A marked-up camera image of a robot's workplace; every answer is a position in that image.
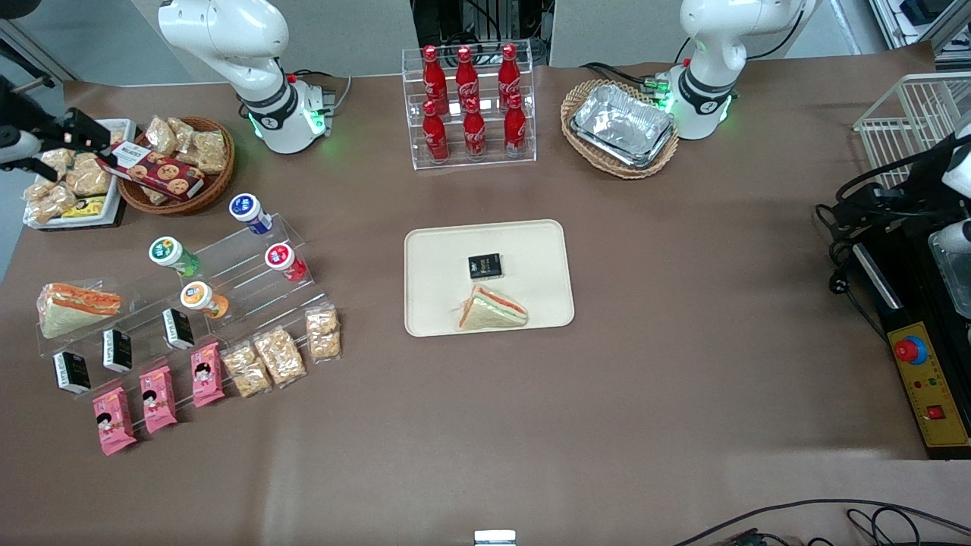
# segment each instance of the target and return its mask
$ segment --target black box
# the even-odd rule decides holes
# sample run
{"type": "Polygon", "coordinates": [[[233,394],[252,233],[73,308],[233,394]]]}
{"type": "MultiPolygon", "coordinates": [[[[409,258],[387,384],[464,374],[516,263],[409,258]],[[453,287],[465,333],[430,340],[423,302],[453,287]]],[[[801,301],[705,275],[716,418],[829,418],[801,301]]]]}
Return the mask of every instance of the black box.
{"type": "Polygon", "coordinates": [[[185,313],[166,309],[162,312],[162,321],[165,322],[165,341],[170,346],[176,349],[191,349],[195,345],[192,325],[188,323],[185,313]]]}
{"type": "Polygon", "coordinates": [[[54,355],[54,371],[57,372],[57,387],[74,394],[84,394],[91,390],[91,380],[87,377],[84,358],[74,353],[54,355]]]}
{"type": "Polygon", "coordinates": [[[118,330],[102,332],[104,366],[118,373],[131,371],[131,337],[118,330]]]}

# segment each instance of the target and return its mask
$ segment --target pink snack package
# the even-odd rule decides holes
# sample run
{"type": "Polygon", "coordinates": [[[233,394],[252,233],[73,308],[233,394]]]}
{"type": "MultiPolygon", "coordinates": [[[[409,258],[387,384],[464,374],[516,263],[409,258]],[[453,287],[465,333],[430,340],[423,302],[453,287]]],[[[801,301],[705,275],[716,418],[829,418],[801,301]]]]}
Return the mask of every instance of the pink snack package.
{"type": "Polygon", "coordinates": [[[192,353],[189,360],[192,366],[192,403],[197,408],[225,396],[222,393],[222,364],[218,346],[219,342],[210,343],[192,353]]]}
{"type": "Polygon", "coordinates": [[[155,432],[162,427],[174,425],[176,419],[176,398],[172,395],[172,376],[169,366],[139,377],[142,385],[142,405],[145,413],[145,428],[155,432]]]}
{"type": "Polygon", "coordinates": [[[98,440],[105,455],[112,455],[138,441],[131,429],[128,398],[121,387],[94,399],[94,417],[98,421],[98,440]]]}

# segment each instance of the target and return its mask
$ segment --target acrylic display rack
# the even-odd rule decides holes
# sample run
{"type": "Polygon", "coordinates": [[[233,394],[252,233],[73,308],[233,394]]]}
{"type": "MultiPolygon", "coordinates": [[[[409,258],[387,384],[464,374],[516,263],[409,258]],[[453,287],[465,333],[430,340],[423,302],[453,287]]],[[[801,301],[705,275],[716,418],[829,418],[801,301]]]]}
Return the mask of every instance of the acrylic display rack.
{"type": "Polygon", "coordinates": [[[486,42],[472,44],[472,62],[479,73],[479,98],[485,120],[485,157],[472,161],[465,153],[465,132],[462,127],[463,116],[458,105],[458,92],[455,87],[455,71],[458,66],[458,45],[442,46],[438,49],[438,60],[445,71],[446,86],[449,91],[449,110],[442,117],[445,123],[446,139],[449,142],[449,160],[439,165],[431,160],[425,146],[424,110],[421,107],[427,100],[425,94],[424,60],[421,50],[401,52],[401,80],[405,88],[405,116],[408,119],[408,134],[412,149],[412,164],[415,170],[439,167],[458,167],[463,165],[483,165],[490,163],[510,163],[536,160],[536,100],[533,79],[533,52],[528,40],[506,42],[486,42]],[[522,95],[522,112],[526,115],[526,149],[522,157],[512,158],[505,150],[505,115],[499,111],[499,67],[502,65],[502,46],[515,44],[519,56],[519,92],[522,95]]]}
{"type": "MultiPolygon", "coordinates": [[[[324,293],[310,271],[300,282],[291,282],[283,273],[266,266],[263,255],[270,246],[288,243],[298,258],[305,246],[304,240],[282,216],[273,215],[273,222],[273,229],[265,235],[256,235],[244,228],[201,250],[190,250],[200,261],[193,277],[183,278],[172,269],[159,267],[157,273],[114,290],[122,298],[122,313],[109,320],[54,339],[44,338],[38,324],[41,356],[49,363],[61,351],[84,357],[91,389],[75,398],[89,403],[104,392],[123,387],[136,429],[143,423],[140,375],[168,363],[178,400],[177,410],[192,400],[189,356],[194,348],[174,349],[165,342],[162,312],[166,309],[178,309],[189,317],[195,348],[218,341],[219,348],[224,350],[280,325],[300,347],[305,363],[309,362],[304,310],[322,303],[324,293]],[[229,300],[225,316],[209,319],[183,307],[179,300],[182,286],[192,281],[206,282],[215,293],[229,300]],[[123,374],[102,366],[102,332],[110,328],[131,336],[132,369],[123,374]]],[[[223,379],[224,386],[231,384],[232,378],[223,379]]]]}

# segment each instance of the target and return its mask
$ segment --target white tray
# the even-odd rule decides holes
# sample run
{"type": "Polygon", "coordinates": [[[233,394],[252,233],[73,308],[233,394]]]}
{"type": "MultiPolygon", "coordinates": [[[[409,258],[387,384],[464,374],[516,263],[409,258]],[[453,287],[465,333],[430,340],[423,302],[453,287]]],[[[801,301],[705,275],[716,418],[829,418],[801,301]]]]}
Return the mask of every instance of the white tray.
{"type": "MultiPolygon", "coordinates": [[[[134,141],[135,140],[135,122],[131,119],[98,119],[103,127],[110,131],[122,131],[124,140],[134,141]]],[[[34,179],[34,183],[38,183],[44,180],[43,177],[37,175],[34,179]]],[[[101,214],[97,216],[85,216],[80,218],[55,218],[47,223],[37,223],[30,220],[27,209],[23,209],[23,224],[27,227],[32,227],[34,229],[64,229],[67,227],[94,227],[97,225],[107,225],[115,222],[115,215],[118,211],[118,205],[121,202],[121,193],[118,191],[118,178],[117,176],[112,176],[111,181],[108,183],[108,193],[105,195],[105,206],[101,210],[101,214]]]]}
{"type": "Polygon", "coordinates": [[[573,290],[563,226],[555,220],[416,229],[405,237],[405,329],[415,337],[566,326],[573,290]],[[522,305],[522,328],[460,330],[472,292],[469,256],[500,254],[501,279],[482,281],[522,305]]]}

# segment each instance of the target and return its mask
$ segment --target wicker basket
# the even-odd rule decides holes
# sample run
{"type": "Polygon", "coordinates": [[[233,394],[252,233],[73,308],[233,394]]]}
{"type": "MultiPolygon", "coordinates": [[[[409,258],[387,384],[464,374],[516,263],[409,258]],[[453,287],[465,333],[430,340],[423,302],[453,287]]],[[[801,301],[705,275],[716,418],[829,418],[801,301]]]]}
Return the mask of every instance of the wicker basket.
{"type": "MultiPolygon", "coordinates": [[[[210,175],[206,177],[206,185],[203,186],[202,191],[198,195],[192,197],[188,201],[168,201],[162,203],[161,205],[155,206],[149,201],[149,197],[145,195],[142,191],[142,187],[135,184],[134,182],[124,180],[122,178],[118,179],[118,189],[121,191],[121,196],[124,200],[128,202],[129,205],[135,207],[136,209],[149,214],[154,215],[191,215],[208,207],[213,203],[226,188],[229,188],[229,181],[233,177],[233,163],[236,160],[236,147],[233,144],[233,137],[229,134],[229,131],[225,127],[216,123],[209,118],[198,118],[196,116],[186,116],[182,118],[186,124],[191,126],[197,131],[221,131],[222,138],[226,143],[226,153],[228,157],[226,158],[226,168],[217,175],[210,175]]],[[[135,139],[135,144],[139,146],[148,147],[149,141],[143,132],[137,139],[135,139]]]]}
{"type": "Polygon", "coordinates": [[[607,154],[606,152],[600,150],[599,148],[593,146],[591,143],[577,136],[576,133],[570,129],[570,118],[580,110],[583,106],[586,98],[590,95],[590,92],[599,85],[614,84],[619,86],[624,91],[630,93],[630,96],[643,100],[647,102],[648,96],[644,93],[638,91],[634,87],[627,84],[621,84],[618,82],[611,82],[609,80],[590,80],[589,82],[584,82],[573,88],[572,91],[566,94],[566,98],[563,99],[563,104],[559,107],[559,120],[560,128],[563,130],[563,135],[566,136],[566,140],[569,141],[570,145],[573,146],[591,165],[600,169],[605,173],[610,173],[618,178],[623,178],[625,180],[638,180],[642,178],[648,178],[650,175],[661,170],[671,156],[674,155],[675,150],[678,149],[678,131],[677,127],[675,132],[668,139],[664,148],[657,154],[654,161],[647,169],[635,169],[629,165],[623,164],[619,159],[607,154]]]}

